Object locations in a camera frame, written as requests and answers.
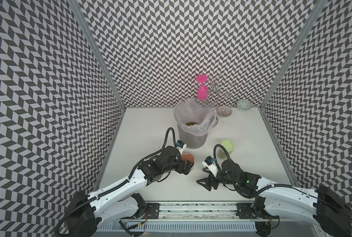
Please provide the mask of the brown jar lid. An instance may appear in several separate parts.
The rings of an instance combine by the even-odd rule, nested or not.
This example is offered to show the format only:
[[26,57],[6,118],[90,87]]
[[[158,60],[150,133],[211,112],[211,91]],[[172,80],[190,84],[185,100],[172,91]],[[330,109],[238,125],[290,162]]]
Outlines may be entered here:
[[195,163],[195,158],[191,153],[183,153],[182,160],[185,161],[185,164],[188,162]]

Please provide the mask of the grey mesh trash bin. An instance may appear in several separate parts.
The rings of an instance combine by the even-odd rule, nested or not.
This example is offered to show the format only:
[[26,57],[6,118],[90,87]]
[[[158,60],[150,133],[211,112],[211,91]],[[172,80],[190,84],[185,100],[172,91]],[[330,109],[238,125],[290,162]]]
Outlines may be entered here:
[[186,99],[174,109],[180,140],[187,148],[201,148],[217,121],[216,108],[205,100]]

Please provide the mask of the glass jar of mung beans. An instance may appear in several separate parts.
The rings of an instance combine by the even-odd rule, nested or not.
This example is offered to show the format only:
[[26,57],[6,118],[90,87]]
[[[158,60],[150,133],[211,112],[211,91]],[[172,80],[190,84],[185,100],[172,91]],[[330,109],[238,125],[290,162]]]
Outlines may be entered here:
[[183,174],[188,175],[191,171],[191,169],[194,166],[194,162],[190,160],[185,160],[184,168],[183,168]]

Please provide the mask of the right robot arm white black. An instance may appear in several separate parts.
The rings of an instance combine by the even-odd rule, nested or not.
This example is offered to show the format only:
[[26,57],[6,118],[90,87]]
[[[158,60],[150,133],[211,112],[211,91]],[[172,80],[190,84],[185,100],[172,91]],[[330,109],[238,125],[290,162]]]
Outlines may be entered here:
[[208,177],[197,183],[208,191],[216,190],[219,184],[231,185],[232,191],[254,200],[251,208],[255,218],[287,217],[316,225],[333,237],[352,235],[352,210],[329,187],[321,185],[317,189],[306,189],[280,184],[245,172],[232,160],[218,165],[208,157],[203,166]]

